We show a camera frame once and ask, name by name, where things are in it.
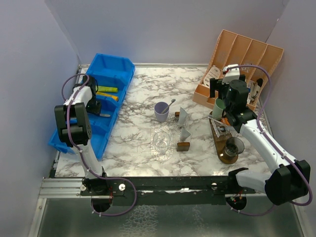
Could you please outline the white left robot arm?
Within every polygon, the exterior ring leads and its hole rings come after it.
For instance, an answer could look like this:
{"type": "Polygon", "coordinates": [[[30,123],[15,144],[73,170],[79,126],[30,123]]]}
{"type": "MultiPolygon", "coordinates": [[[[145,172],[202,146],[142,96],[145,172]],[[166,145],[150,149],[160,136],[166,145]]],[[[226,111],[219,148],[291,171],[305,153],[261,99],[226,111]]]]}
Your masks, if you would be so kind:
{"type": "Polygon", "coordinates": [[[82,81],[73,87],[73,92],[64,104],[55,106],[54,114],[57,133],[61,142],[78,155],[84,169],[81,190],[90,194],[105,194],[109,182],[105,180],[106,173],[93,151],[91,138],[92,128],[88,114],[101,114],[101,101],[96,99],[97,82],[87,74],[76,74],[68,78],[82,76],[82,81]]]}

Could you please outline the white toothpaste tube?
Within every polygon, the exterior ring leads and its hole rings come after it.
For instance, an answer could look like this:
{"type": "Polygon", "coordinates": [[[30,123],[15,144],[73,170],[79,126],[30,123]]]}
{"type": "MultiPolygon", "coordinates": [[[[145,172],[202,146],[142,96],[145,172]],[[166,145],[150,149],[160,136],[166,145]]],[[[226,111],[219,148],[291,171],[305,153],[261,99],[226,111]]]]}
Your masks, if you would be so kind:
{"type": "Polygon", "coordinates": [[[235,130],[235,128],[233,126],[226,126],[226,129],[232,134],[232,135],[235,135],[235,134],[238,134],[238,132],[235,130]]]}

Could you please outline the brown lid clear box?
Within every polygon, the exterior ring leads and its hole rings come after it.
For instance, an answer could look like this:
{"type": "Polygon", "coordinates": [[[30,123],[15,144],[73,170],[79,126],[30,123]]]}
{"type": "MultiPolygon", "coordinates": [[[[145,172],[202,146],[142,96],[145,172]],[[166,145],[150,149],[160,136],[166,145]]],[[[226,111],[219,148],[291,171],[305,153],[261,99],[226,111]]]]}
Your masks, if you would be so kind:
{"type": "Polygon", "coordinates": [[[179,116],[180,116],[180,112],[175,112],[174,116],[175,116],[175,119],[178,121],[179,116]]]}
{"type": "Polygon", "coordinates": [[[190,149],[190,142],[178,142],[176,151],[187,152],[190,149]]]}

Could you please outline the clear square toothbrush holder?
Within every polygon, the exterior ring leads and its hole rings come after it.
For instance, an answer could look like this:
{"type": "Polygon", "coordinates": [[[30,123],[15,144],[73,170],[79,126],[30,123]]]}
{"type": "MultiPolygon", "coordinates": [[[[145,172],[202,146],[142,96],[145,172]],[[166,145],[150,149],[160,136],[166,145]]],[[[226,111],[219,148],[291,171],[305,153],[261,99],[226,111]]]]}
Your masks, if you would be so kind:
{"type": "Polygon", "coordinates": [[[212,122],[211,122],[211,125],[212,125],[213,138],[215,142],[226,141],[231,137],[237,136],[237,134],[232,135],[224,126],[213,124],[212,122]]]}

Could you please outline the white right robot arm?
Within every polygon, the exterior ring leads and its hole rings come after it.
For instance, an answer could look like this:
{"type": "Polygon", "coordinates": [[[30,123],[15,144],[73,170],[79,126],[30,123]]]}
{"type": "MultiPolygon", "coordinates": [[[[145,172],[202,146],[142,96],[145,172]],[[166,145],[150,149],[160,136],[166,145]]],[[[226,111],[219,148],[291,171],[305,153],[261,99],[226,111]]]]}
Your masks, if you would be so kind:
{"type": "Polygon", "coordinates": [[[271,174],[264,175],[244,169],[227,180],[227,188],[238,193],[243,188],[251,188],[265,193],[275,205],[309,196],[308,205],[313,200],[309,185],[311,167],[305,160],[297,160],[264,129],[259,117],[247,106],[249,90],[244,76],[231,82],[223,79],[210,80],[210,97],[217,95],[224,101],[224,112],[230,126],[246,138],[264,159],[271,174]]]}

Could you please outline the dark blue plastic cup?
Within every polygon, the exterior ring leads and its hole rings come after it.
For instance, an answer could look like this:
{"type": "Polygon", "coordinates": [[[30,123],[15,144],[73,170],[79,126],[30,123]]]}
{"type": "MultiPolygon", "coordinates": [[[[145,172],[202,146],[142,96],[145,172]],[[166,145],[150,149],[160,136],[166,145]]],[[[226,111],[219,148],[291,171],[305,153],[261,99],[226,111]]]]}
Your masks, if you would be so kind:
{"type": "Polygon", "coordinates": [[[234,158],[235,156],[243,153],[244,151],[244,143],[236,137],[229,138],[221,153],[220,157],[222,158],[234,158]]]}

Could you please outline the clear plastic cup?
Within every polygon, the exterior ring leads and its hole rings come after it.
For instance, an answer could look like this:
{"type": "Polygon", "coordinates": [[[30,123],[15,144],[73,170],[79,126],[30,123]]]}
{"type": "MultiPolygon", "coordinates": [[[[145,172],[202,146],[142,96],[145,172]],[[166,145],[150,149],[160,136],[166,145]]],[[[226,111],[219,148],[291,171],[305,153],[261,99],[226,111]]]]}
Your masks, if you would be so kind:
{"type": "Polygon", "coordinates": [[[170,136],[167,132],[160,131],[153,136],[154,157],[159,161],[168,159],[167,151],[170,146],[170,136]]]}

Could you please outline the lilac plastic cup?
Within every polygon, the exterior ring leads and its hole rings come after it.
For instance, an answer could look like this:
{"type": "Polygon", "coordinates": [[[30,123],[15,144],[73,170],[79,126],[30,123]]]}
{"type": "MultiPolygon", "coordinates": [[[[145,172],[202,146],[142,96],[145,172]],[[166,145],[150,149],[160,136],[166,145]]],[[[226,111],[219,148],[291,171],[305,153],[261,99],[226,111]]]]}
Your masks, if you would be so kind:
{"type": "Polygon", "coordinates": [[[166,102],[158,102],[155,104],[154,112],[158,122],[165,122],[167,120],[169,109],[165,110],[168,107],[166,102]]]}

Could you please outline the green plastic cup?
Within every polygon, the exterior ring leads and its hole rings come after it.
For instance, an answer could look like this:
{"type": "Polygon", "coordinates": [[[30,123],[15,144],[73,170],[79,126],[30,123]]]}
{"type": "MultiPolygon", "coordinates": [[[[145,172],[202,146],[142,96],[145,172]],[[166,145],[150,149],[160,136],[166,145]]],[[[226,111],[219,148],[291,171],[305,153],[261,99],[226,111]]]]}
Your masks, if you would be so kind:
{"type": "Polygon", "coordinates": [[[215,119],[220,119],[222,117],[223,110],[225,109],[225,103],[222,99],[216,98],[213,111],[212,111],[212,116],[215,119]]]}

